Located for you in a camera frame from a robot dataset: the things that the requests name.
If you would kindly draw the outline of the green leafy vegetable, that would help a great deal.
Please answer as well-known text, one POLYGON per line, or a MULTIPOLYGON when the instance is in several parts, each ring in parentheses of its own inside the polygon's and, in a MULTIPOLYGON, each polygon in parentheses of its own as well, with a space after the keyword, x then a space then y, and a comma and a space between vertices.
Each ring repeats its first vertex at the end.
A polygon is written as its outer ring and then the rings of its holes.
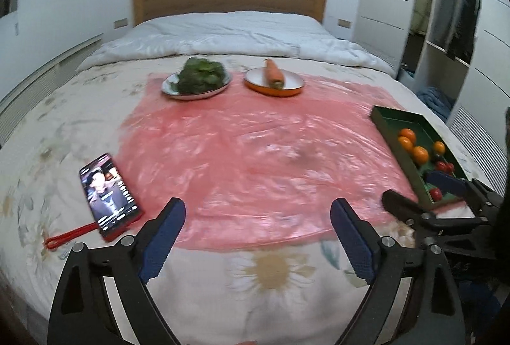
POLYGON ((182 95, 198 95, 220 89, 226 71, 219 62, 202 58, 189 58, 178 73, 176 90, 182 95))

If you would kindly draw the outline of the red apple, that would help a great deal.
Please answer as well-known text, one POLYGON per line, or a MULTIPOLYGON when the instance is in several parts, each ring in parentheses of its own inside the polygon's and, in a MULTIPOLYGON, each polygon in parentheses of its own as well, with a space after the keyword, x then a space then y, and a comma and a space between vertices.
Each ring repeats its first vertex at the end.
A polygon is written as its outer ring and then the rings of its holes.
POLYGON ((452 174, 455 171, 455 166, 452 163, 446 164, 446 172, 452 174))
POLYGON ((437 161, 435 164, 435 170, 439 172, 448 172, 448 164, 443 161, 437 161))
POLYGON ((432 202, 434 203, 437 203, 442 200, 442 192, 439 188, 429 189, 429 194, 431 196, 432 202))

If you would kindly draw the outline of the wall socket left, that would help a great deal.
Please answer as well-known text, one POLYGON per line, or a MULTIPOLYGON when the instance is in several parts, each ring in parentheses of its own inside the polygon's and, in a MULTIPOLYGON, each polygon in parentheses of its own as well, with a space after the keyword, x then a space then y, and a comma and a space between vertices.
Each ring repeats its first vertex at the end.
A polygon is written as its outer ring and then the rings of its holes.
POLYGON ((116 20, 116 21, 114 21, 114 28, 118 29, 121 27, 126 27, 128 25, 128 23, 129 23, 129 21, 127 18, 116 20))

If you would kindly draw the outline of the green shallow tray box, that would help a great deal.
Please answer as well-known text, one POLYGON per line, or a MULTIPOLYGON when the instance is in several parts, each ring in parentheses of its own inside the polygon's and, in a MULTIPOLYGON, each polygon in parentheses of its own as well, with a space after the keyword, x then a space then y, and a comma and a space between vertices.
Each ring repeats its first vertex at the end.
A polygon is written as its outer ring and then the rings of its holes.
POLYGON ((432 172, 465 181, 467 176, 444 139, 424 116, 374 106, 370 119, 380 132, 419 203, 427 210, 459 202, 455 190, 435 185, 432 172))

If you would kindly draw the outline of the orange tangerine front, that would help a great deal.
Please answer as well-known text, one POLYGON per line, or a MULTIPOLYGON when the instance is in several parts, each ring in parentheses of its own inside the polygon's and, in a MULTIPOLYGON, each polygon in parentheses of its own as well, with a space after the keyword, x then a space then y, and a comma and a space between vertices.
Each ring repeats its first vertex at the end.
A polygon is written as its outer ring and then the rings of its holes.
POLYGON ((397 141, 401 145, 401 147, 404 149, 404 151, 407 152, 407 154, 412 153, 414 144, 409 138, 401 135, 401 136, 397 137, 397 141))

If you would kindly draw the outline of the white duvet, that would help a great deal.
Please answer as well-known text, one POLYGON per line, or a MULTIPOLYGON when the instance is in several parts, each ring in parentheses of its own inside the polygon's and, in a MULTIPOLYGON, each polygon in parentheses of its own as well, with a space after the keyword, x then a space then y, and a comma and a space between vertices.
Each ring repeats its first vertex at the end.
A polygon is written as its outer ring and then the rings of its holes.
POLYGON ((121 61, 227 54, 314 60, 397 74, 386 61, 354 42, 335 38, 312 17, 257 11, 151 19, 103 44, 77 71, 121 61))

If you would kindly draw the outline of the orange carrot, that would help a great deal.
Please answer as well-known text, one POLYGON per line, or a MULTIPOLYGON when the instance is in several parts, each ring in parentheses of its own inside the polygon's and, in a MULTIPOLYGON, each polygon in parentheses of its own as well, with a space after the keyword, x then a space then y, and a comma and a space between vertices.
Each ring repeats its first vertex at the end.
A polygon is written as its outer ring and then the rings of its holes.
POLYGON ((276 90, 284 88, 284 73, 279 69, 278 65, 271 59, 266 59, 264 76, 269 87, 276 90))

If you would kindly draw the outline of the hanging dark clothes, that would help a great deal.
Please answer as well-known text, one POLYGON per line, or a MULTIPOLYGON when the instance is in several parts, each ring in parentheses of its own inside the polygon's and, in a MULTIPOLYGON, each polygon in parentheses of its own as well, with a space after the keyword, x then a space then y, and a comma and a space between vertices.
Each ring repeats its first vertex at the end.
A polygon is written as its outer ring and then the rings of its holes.
POLYGON ((474 51, 481 0, 441 0, 434 15, 431 42, 451 58, 469 63, 474 51))

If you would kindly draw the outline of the white wardrobe with shelves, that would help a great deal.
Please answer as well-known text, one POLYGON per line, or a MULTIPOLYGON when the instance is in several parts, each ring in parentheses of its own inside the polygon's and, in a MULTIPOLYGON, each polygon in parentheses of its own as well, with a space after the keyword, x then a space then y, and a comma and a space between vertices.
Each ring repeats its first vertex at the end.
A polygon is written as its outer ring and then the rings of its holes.
POLYGON ((508 0, 360 0, 353 40, 415 94, 448 97, 449 130, 489 183, 505 189, 508 0))

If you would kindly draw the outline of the white bag on floor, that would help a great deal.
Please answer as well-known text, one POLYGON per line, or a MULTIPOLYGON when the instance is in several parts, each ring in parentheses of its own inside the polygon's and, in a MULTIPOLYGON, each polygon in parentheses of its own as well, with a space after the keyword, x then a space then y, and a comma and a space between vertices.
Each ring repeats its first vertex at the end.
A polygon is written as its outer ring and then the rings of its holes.
POLYGON ((402 64, 398 70, 397 80, 406 88, 412 90, 414 85, 414 73, 408 70, 407 64, 402 64))

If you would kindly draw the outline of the orange enamel dish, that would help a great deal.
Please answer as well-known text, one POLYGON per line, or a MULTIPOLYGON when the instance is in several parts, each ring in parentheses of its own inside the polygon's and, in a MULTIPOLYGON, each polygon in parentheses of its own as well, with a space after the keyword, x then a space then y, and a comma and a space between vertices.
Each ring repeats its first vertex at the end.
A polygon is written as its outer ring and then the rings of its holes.
POLYGON ((294 97, 302 92, 305 82, 302 77, 290 71, 253 68, 244 74, 244 85, 269 97, 294 97))

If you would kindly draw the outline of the orange tangerine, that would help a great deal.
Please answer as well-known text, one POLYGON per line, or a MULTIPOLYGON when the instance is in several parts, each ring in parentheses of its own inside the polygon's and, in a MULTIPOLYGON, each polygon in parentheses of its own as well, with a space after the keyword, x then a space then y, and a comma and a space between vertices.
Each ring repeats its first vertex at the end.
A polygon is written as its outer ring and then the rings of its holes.
POLYGON ((397 137, 397 141, 401 145, 401 147, 404 149, 404 151, 407 152, 407 154, 412 153, 414 144, 409 138, 401 135, 401 136, 397 137))
POLYGON ((435 141, 432 146, 432 152, 435 156, 442 157, 446 152, 446 146, 441 141, 435 141))
POLYGON ((415 146, 411 153, 412 160, 418 166, 423 166, 429 162, 430 154, 429 152, 421 146, 415 146))
POLYGON ((401 131, 398 132, 399 137, 405 137, 408 139, 412 145, 415 145, 417 142, 417 136, 415 132, 410 128, 402 128, 401 131))

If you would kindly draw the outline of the pink plastic sheet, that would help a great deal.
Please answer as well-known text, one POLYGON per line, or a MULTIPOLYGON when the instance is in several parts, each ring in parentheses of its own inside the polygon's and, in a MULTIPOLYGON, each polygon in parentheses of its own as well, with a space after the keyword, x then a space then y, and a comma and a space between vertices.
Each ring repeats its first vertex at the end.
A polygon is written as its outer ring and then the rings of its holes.
POLYGON ((149 77, 120 128, 116 163, 147 218, 172 197, 187 217, 177 245, 227 252, 318 241, 346 199, 376 226, 393 223, 380 199, 414 191, 371 120, 395 95, 369 84, 306 77, 295 97, 267 97, 236 76, 215 97, 177 102, 149 77))

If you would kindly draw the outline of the smartphone in red case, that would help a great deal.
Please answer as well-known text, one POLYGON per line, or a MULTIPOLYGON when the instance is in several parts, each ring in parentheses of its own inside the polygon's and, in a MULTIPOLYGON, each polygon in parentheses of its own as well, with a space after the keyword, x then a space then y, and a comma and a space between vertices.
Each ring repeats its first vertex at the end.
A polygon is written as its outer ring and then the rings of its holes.
POLYGON ((110 154, 79 170, 79 178, 102 238, 114 241, 143 216, 110 154))

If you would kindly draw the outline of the wall socket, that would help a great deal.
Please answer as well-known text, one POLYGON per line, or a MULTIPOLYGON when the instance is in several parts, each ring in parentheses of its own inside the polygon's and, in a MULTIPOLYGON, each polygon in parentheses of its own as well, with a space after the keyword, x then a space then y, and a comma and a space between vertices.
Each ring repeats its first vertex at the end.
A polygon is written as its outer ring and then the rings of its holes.
POLYGON ((339 27, 350 28, 352 26, 352 22, 348 20, 339 19, 337 21, 337 25, 339 27))
POLYGON ((129 23, 129 21, 127 18, 116 20, 116 21, 114 21, 114 28, 118 29, 121 27, 126 27, 128 25, 128 23, 129 23))

